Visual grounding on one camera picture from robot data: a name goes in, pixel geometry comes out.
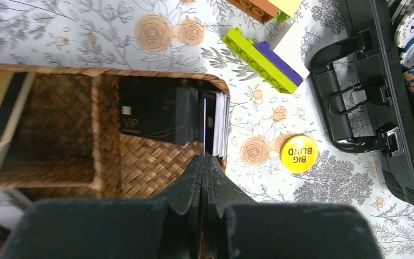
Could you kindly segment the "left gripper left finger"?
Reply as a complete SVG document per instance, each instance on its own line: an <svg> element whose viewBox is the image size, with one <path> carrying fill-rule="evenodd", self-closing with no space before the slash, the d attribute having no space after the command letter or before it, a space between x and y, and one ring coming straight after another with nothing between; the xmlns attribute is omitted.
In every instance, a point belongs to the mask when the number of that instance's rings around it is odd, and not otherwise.
<svg viewBox="0 0 414 259"><path fill-rule="evenodd" d="M23 215L0 258L199 258L204 156L146 199L45 199Z"/></svg>

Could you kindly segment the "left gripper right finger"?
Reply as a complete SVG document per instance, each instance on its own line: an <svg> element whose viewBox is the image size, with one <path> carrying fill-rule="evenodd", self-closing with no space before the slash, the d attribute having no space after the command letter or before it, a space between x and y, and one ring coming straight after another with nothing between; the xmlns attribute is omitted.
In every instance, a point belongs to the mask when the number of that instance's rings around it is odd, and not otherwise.
<svg viewBox="0 0 414 259"><path fill-rule="evenodd" d="M207 258L381 258L365 218L352 206L258 203L204 157Z"/></svg>

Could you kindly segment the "black VIP card stack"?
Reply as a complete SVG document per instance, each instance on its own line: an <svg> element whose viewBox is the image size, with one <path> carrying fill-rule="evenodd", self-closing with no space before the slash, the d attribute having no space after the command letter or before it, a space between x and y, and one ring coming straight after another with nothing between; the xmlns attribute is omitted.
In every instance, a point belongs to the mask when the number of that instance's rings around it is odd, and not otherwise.
<svg viewBox="0 0 414 259"><path fill-rule="evenodd" d="M203 143L225 158L230 99L209 81L191 78L119 79L120 132L177 145Z"/></svg>

